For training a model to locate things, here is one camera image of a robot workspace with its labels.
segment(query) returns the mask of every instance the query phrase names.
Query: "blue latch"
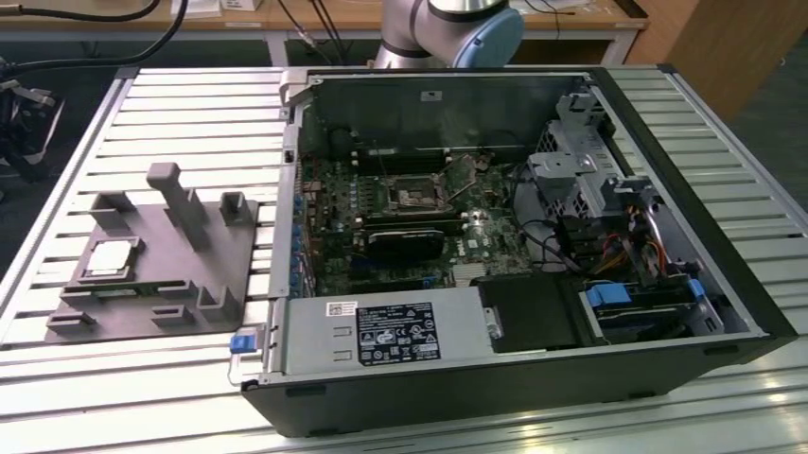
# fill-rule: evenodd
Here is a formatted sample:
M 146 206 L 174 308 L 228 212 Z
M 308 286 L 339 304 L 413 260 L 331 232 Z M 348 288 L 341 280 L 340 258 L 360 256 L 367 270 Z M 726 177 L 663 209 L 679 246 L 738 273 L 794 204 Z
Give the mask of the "blue latch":
M 241 353 L 252 353 L 256 351 L 254 334 L 237 335 L 229 339 L 229 353 L 238 355 Z
M 686 286 L 690 287 L 690 291 L 693 292 L 693 297 L 695 297 L 695 301 L 699 301 L 706 296 L 701 281 L 698 279 L 690 279 L 689 281 L 686 281 Z
M 586 290 L 586 298 L 591 307 L 599 305 L 622 305 L 631 302 L 628 291 L 622 284 L 596 284 Z

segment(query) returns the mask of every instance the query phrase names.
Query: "wooden cabinet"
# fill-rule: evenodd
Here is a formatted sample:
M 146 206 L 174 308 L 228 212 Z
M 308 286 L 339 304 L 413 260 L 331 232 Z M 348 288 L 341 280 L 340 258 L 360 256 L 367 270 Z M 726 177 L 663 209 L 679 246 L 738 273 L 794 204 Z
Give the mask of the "wooden cabinet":
M 626 63 L 671 63 L 729 120 L 808 27 L 806 0 L 635 0 L 650 24 Z

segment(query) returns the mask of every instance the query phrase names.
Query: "slotted aluminum surface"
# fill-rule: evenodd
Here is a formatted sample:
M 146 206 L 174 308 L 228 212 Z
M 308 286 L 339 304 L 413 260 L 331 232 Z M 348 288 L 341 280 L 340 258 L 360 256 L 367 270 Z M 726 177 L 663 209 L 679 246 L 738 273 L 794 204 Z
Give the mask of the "slotted aluminum surface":
M 639 113 L 650 115 L 662 146 L 803 336 L 803 215 L 659 71 L 611 74 Z M 157 161 L 180 163 L 182 184 L 200 188 L 202 200 L 237 188 L 261 203 L 244 324 L 264 319 L 280 162 L 277 79 L 276 69 L 142 70 L 110 94 L 109 113 L 93 127 L 96 140 L 89 132 L 89 146 L 77 151 L 85 160 L 31 246 L 30 263 L 19 262 L 17 279 L 3 281 L 15 288 L 0 319 L 0 452 L 679 453 L 805 447 L 805 337 L 662 397 L 323 439 L 284 439 L 241 399 L 226 378 L 228 334 L 43 345 L 57 286 L 93 228 L 84 214 L 92 194 L 122 189 L 134 202 L 157 201 L 142 182 L 148 163 Z M 640 171 L 631 155 L 628 162 Z M 248 358 L 237 373 L 257 368 L 257 359 Z

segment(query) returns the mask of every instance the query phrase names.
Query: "barcode sticker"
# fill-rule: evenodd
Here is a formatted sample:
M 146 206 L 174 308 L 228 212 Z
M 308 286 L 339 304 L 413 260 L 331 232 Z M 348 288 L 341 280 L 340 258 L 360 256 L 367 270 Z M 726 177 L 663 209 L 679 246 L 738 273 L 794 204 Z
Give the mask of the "barcode sticker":
M 341 315 L 356 315 L 355 301 L 336 301 L 325 304 L 325 317 L 339 317 Z
M 224 26 L 233 28 L 260 28 L 260 22 L 225 22 Z

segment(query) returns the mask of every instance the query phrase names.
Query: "power supply label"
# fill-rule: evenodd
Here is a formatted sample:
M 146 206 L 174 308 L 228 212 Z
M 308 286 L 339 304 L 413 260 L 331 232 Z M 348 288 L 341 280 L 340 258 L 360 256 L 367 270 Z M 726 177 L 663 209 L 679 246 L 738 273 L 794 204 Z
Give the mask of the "power supply label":
M 440 358 L 431 303 L 360 307 L 356 328 L 361 366 Z

